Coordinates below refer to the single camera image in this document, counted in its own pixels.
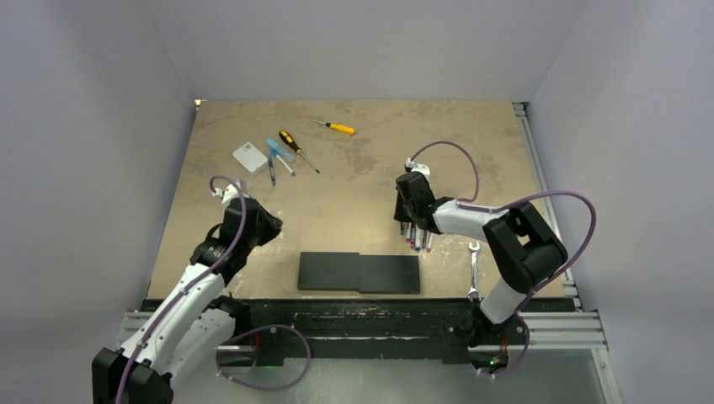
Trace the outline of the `blue white marker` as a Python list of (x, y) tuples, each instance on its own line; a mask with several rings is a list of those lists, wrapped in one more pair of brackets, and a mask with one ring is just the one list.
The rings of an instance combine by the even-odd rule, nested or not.
[(424, 232), (417, 226), (414, 231), (414, 247), (416, 251), (420, 251), (423, 244)]

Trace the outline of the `magenta cap marker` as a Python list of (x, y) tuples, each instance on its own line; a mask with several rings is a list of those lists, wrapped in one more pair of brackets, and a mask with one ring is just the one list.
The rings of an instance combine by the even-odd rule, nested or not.
[(415, 224), (411, 223), (410, 230), (409, 230), (409, 242), (410, 242), (410, 248), (412, 248), (412, 249), (416, 248), (416, 230), (417, 230), (417, 227), (415, 226)]

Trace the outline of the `pink cap white marker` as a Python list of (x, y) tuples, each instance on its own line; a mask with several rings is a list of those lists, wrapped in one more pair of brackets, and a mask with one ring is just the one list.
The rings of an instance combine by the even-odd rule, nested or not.
[(430, 253), (432, 251), (433, 243), (434, 243), (434, 234), (429, 233), (427, 240), (426, 240), (426, 246), (425, 246), (425, 250), (427, 253)]

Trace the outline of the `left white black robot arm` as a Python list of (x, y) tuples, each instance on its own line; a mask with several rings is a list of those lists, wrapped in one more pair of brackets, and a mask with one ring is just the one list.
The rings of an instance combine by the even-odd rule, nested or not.
[(170, 403), (187, 375), (219, 343), (243, 343), (247, 307), (222, 291), (258, 246), (274, 240), (283, 222), (256, 199), (232, 199), (222, 222), (194, 250), (178, 283), (119, 348), (92, 362), (95, 403)]

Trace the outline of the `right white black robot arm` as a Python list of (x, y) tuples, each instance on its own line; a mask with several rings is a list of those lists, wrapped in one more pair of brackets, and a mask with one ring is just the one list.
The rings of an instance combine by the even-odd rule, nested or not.
[(419, 229), (489, 245), (500, 279), (479, 301), (472, 321), (475, 336), (485, 343), (502, 336), (505, 322), (526, 297), (568, 260), (560, 239), (528, 201), (504, 209), (468, 210), (456, 199), (435, 198), (428, 179), (416, 171), (397, 177), (396, 187), (403, 209)]

